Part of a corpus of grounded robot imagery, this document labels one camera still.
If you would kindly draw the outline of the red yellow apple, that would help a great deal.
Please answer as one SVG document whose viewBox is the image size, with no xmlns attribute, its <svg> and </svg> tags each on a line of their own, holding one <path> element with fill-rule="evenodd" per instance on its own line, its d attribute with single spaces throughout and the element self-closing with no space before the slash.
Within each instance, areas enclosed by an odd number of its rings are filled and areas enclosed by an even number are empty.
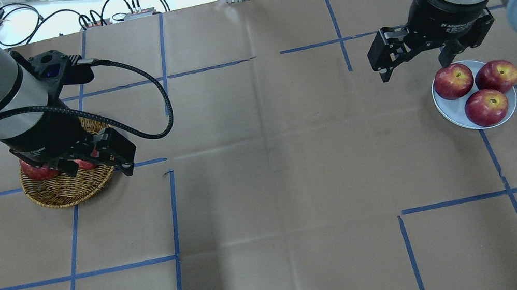
<svg viewBox="0 0 517 290">
<path fill-rule="evenodd" d="M 93 169 L 96 169 L 97 167 L 97 164 L 96 163 L 91 163 L 91 162 L 88 162 L 88 161 L 84 161 L 84 160 L 76 160 L 74 161 L 75 164 L 77 164 L 79 166 L 79 170 L 84 170 L 84 171 L 87 171 L 87 170 L 93 170 Z"/>
</svg>

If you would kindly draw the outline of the red apple plate left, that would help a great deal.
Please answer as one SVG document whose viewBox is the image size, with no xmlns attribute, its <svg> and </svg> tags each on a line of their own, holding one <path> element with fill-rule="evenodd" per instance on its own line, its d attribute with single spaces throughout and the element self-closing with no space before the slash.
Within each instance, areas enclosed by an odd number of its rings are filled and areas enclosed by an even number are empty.
<svg viewBox="0 0 517 290">
<path fill-rule="evenodd" d="M 457 100 L 472 90 L 475 76 L 471 69 L 462 63 L 451 63 L 439 69 L 433 81 L 434 91 L 445 100 Z"/>
</svg>

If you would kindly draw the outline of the red apple plate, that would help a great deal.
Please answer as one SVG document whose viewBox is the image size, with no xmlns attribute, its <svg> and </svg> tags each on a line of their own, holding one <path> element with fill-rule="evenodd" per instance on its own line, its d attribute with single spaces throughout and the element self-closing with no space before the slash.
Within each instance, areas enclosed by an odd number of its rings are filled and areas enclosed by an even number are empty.
<svg viewBox="0 0 517 290">
<path fill-rule="evenodd" d="M 489 61 L 481 67 L 475 76 L 478 89 L 492 89 L 507 93 L 517 83 L 517 67 L 508 60 Z"/>
<path fill-rule="evenodd" d="M 475 76 L 471 69 L 462 63 L 451 63 L 439 69 L 433 81 L 434 91 L 445 100 L 457 100 L 472 90 Z"/>
<path fill-rule="evenodd" d="M 506 118 L 510 101 L 505 93 L 481 89 L 471 94 L 465 103 L 466 117 L 481 127 L 494 126 Z"/>
</svg>

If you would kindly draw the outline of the red apple in basket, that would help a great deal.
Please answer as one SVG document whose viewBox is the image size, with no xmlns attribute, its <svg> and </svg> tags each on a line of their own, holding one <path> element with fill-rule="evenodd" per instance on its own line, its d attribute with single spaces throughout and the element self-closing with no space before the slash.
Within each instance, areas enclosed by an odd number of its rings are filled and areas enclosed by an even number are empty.
<svg viewBox="0 0 517 290">
<path fill-rule="evenodd" d="M 60 174 L 59 170 L 51 169 L 49 166 L 34 167 L 25 161 L 20 161 L 20 168 L 23 174 L 32 181 L 46 181 L 58 177 Z"/>
</svg>

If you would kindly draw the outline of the light blue plate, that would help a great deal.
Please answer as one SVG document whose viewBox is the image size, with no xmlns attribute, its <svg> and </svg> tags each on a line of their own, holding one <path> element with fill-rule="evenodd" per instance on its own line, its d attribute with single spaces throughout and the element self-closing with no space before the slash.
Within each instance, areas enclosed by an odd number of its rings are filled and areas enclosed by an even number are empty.
<svg viewBox="0 0 517 290">
<path fill-rule="evenodd" d="M 432 82 L 435 107 L 448 121 L 467 129 L 505 123 L 517 105 L 517 67 L 508 60 L 463 60 L 439 69 Z"/>
</svg>

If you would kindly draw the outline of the red apple plate right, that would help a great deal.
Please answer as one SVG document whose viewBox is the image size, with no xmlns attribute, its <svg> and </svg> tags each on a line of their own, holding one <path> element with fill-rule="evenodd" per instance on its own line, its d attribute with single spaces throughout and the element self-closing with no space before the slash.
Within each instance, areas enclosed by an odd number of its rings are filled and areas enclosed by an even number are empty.
<svg viewBox="0 0 517 290">
<path fill-rule="evenodd" d="M 475 76 L 478 89 L 492 89 L 507 93 L 517 83 L 517 67 L 508 60 L 489 61 L 481 67 Z"/>
</svg>

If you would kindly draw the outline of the woven wicker basket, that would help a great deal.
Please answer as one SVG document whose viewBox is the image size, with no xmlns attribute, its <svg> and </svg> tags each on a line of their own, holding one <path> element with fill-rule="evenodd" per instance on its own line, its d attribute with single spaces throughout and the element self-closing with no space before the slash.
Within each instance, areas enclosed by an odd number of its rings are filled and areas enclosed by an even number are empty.
<svg viewBox="0 0 517 290">
<path fill-rule="evenodd" d="M 20 163 L 21 189 L 36 204 L 48 208 L 67 208 L 96 196 L 109 183 L 114 167 L 98 165 L 92 169 L 78 169 L 74 178 L 60 173 L 53 178 L 36 180 L 27 171 L 32 169 L 24 161 Z"/>
</svg>

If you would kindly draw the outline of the red apple plate front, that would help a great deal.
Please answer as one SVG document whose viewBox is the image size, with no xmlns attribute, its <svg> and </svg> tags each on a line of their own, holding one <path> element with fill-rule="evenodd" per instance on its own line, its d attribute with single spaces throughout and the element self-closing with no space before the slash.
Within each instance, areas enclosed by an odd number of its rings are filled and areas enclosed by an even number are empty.
<svg viewBox="0 0 517 290">
<path fill-rule="evenodd" d="M 481 127 L 494 126 L 506 118 L 510 101 L 505 93 L 481 89 L 471 94 L 465 103 L 466 117 Z"/>
</svg>

